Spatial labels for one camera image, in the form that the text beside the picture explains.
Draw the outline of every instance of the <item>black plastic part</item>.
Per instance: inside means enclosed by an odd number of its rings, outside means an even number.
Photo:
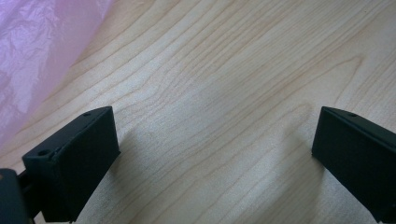
[[[33,218],[37,216],[42,207],[37,187],[33,184],[32,179],[27,175],[26,171],[18,175],[18,179],[28,215]]]
[[[396,222],[395,133],[356,114],[322,107],[312,155],[377,222]]]
[[[29,224],[17,173],[0,169],[0,223]]]
[[[25,154],[44,219],[76,221],[119,154],[111,106],[77,117]]]

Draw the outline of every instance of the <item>light wood surface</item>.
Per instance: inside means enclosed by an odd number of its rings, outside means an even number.
[[[0,164],[113,105],[77,223],[375,223],[310,148],[323,105],[395,132],[395,99],[395,1],[119,0]]]

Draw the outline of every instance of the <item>purple plastic bag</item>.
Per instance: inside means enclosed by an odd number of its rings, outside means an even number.
[[[112,0],[0,0],[0,149],[66,74]]]

